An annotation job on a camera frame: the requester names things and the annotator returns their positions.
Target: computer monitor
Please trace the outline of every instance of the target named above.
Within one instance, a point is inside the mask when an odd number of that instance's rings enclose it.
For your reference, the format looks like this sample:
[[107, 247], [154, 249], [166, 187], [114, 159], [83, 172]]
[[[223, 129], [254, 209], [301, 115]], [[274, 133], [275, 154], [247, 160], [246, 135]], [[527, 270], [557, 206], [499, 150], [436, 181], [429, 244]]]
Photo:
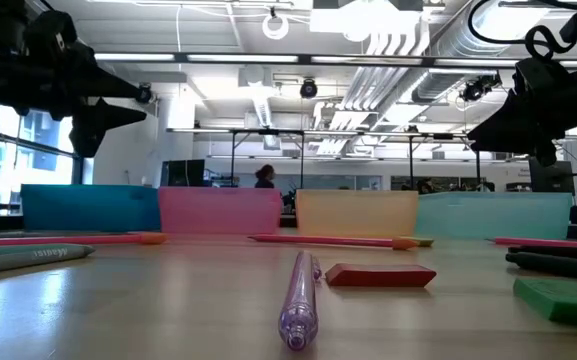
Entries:
[[575, 195], [570, 161], [557, 161], [551, 166], [542, 166], [537, 159], [531, 158], [528, 164], [533, 192], [566, 192]]

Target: red eraser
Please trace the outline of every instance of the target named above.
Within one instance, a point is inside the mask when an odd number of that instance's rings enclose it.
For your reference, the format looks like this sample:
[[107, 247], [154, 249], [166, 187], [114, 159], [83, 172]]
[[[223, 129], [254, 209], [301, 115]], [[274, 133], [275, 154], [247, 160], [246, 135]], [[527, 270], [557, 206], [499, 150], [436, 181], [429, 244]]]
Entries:
[[419, 265], [336, 264], [326, 272], [330, 286], [424, 287], [436, 272]]

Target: pink pencil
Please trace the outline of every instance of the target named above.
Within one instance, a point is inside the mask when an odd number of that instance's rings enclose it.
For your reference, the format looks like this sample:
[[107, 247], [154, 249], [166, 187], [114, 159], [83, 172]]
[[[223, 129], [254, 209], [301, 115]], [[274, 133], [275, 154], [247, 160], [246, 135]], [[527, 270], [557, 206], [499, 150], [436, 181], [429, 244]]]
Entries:
[[545, 239], [522, 239], [522, 238], [495, 238], [497, 245], [527, 245], [527, 246], [550, 246], [550, 247], [577, 247], [577, 241], [545, 240]]
[[166, 241], [166, 235], [160, 233], [131, 233], [125, 235], [95, 235], [95, 236], [60, 236], [36, 238], [4, 238], [0, 246], [9, 245], [44, 245], [44, 244], [161, 244]]
[[396, 249], [409, 249], [418, 246], [414, 240], [407, 239], [362, 239], [341, 238], [330, 236], [292, 236], [292, 235], [254, 235], [250, 236], [259, 242], [271, 243], [300, 243], [317, 245], [351, 245], [351, 246], [376, 246]]

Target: green eraser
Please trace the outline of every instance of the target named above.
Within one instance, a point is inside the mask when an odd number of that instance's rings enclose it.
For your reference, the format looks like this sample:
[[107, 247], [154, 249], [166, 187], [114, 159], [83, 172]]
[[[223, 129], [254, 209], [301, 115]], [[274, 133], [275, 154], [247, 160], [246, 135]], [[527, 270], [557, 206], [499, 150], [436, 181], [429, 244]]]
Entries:
[[577, 325], [577, 282], [522, 277], [515, 280], [514, 291], [548, 320]]

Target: orange plastic box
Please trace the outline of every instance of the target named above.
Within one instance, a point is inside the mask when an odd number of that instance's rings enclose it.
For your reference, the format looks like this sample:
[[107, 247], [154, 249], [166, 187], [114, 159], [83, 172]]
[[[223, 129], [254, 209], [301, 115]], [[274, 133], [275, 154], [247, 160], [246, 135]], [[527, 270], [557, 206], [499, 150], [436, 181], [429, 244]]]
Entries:
[[297, 226], [307, 236], [412, 236], [414, 191], [298, 190]]

